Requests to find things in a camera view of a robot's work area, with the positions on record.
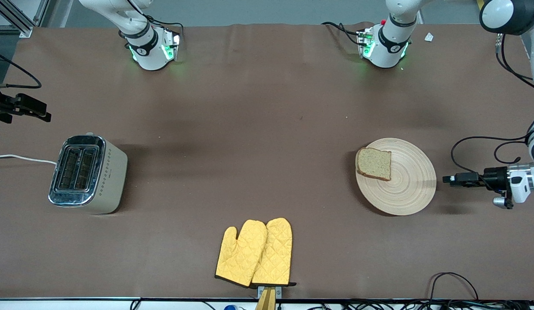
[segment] white power cord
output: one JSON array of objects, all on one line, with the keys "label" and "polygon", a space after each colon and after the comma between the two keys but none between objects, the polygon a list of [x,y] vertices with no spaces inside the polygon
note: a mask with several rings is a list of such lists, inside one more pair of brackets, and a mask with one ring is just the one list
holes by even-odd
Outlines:
[{"label": "white power cord", "polygon": [[13,154],[0,155],[0,158],[12,158],[12,157],[18,158],[18,159],[24,159],[25,161],[37,161],[39,163],[49,163],[49,164],[56,165],[56,163],[54,161],[45,161],[43,159],[34,159],[34,158],[28,158],[28,157],[13,155]]}]

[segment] green led light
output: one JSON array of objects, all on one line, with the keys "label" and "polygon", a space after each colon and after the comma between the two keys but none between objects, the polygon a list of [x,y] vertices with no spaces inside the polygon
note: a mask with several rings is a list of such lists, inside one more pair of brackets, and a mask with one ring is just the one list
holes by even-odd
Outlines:
[{"label": "green led light", "polygon": [[167,60],[173,59],[173,49],[171,47],[164,46],[162,44],[162,50],[164,51],[165,58],[167,58]]},{"label": "green led light", "polygon": [[373,40],[370,44],[368,44],[367,47],[364,48],[363,56],[366,58],[369,58],[372,55],[373,48],[375,48],[376,45],[373,43]]},{"label": "green led light", "polygon": [[133,51],[133,48],[129,46],[129,51],[131,51],[131,55],[133,55],[133,60],[137,61],[137,57],[135,56],[135,52]]},{"label": "green led light", "polygon": [[408,47],[408,43],[406,43],[406,45],[404,46],[403,48],[403,53],[401,53],[401,58],[404,57],[404,53],[406,53],[406,48]]}]

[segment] wooden plate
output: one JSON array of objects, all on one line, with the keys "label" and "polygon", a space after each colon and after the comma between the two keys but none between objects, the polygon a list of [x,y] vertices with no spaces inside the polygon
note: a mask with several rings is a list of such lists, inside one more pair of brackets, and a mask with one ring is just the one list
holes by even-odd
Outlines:
[{"label": "wooden plate", "polygon": [[391,181],[367,178],[357,171],[357,183],[376,208],[393,215],[410,215],[424,209],[437,185],[435,169],[421,149],[405,140],[384,138],[368,147],[391,151]]}]

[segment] oven mitt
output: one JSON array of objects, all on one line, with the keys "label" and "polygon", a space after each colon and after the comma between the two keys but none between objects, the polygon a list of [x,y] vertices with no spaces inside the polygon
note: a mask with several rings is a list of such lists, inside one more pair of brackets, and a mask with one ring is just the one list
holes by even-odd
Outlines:
[{"label": "oven mitt", "polygon": [[255,285],[288,286],[292,259],[292,228],[286,218],[275,218],[267,223],[267,243],[255,269]]},{"label": "oven mitt", "polygon": [[267,240],[267,227],[259,220],[246,220],[240,235],[236,227],[225,231],[215,277],[248,287]]}]

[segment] toaster slot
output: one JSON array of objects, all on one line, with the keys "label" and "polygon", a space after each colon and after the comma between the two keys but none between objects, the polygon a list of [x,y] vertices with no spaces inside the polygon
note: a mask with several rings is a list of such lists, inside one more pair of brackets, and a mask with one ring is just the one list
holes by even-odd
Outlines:
[{"label": "toaster slot", "polygon": [[75,189],[88,189],[94,156],[94,149],[85,149],[83,151],[83,155],[81,157],[80,171],[77,175],[76,185],[74,186]]},{"label": "toaster slot", "polygon": [[59,189],[69,189],[72,185],[72,181],[74,180],[77,174],[76,164],[79,156],[79,149],[69,149],[66,153],[64,165],[62,167],[62,174],[60,175],[58,182]]}]

